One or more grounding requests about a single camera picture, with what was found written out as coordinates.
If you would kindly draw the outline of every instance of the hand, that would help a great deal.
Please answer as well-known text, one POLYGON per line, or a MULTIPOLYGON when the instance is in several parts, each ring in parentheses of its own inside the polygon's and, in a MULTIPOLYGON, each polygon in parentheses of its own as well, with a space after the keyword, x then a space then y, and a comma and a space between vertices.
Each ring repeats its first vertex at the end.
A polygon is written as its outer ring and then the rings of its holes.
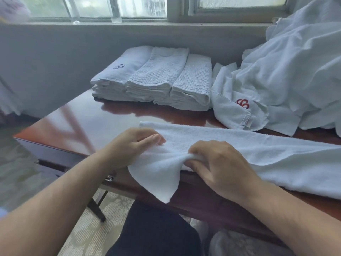
POLYGON ((189 160, 185 165, 197 172, 217 194, 228 200, 241 204, 265 184, 243 155, 225 141, 198 141, 190 147, 188 153, 201 155, 206 165, 198 160, 189 160))
POLYGON ((132 164, 148 148, 161 145, 166 140, 151 128, 129 128, 99 151, 102 160, 118 169, 132 164))

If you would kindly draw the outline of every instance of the forearm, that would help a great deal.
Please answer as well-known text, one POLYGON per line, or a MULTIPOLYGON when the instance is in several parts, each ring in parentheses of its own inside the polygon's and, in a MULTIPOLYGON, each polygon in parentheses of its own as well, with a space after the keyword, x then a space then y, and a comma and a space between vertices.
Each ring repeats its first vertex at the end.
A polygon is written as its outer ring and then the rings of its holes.
POLYGON ((0 221, 2 255, 57 255, 109 173, 94 154, 0 221))
POLYGON ((341 253, 341 222, 275 185, 266 183, 258 194, 241 205, 297 256, 341 253))

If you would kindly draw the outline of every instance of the person's left thumb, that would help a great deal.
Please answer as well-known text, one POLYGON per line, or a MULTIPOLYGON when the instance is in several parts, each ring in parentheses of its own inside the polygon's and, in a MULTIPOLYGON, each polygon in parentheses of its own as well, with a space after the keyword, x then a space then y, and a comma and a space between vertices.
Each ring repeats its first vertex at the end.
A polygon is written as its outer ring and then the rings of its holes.
POLYGON ((160 135, 154 134, 154 135, 151 135, 149 137, 146 137, 145 139, 141 140, 140 142, 137 142, 136 144, 137 144, 139 152, 143 153, 148 148, 159 143, 160 140, 161 140, 160 135))

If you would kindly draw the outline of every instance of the window sill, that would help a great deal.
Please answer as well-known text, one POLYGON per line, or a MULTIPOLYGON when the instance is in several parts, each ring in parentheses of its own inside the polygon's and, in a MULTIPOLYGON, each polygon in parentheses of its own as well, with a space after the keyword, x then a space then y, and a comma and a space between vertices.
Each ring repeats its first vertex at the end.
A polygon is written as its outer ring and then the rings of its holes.
POLYGON ((6 25, 15 27, 72 27, 74 30, 83 28, 105 27, 114 33, 156 34, 156 35, 190 35, 190 36, 258 36, 265 37, 269 23, 171 23, 171 22, 83 22, 74 25, 70 22, 28 22, 26 24, 6 25))

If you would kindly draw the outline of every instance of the wooden table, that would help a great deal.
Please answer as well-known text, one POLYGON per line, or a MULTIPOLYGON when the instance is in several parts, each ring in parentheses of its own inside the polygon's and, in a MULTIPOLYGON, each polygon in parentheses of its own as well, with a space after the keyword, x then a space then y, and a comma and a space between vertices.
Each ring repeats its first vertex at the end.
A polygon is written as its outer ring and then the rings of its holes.
MULTIPOLYGON (((181 111, 152 103, 96 100, 91 93, 91 90, 84 92, 14 136, 37 156, 40 165, 57 176, 104 147, 127 128, 137 127, 140 121, 224 127, 216 120, 212 110, 181 111)), ((267 129, 260 133, 281 135, 267 129)), ((294 137, 341 145, 341 138, 335 130, 297 130, 294 137)), ((101 188, 205 220, 213 226, 281 244, 254 216, 215 194, 195 173, 181 173, 179 188, 168 204, 161 203, 142 188, 127 169, 117 170, 112 176, 113 180, 104 181, 101 188)), ((341 201, 305 193, 292 194, 341 220, 341 201)))

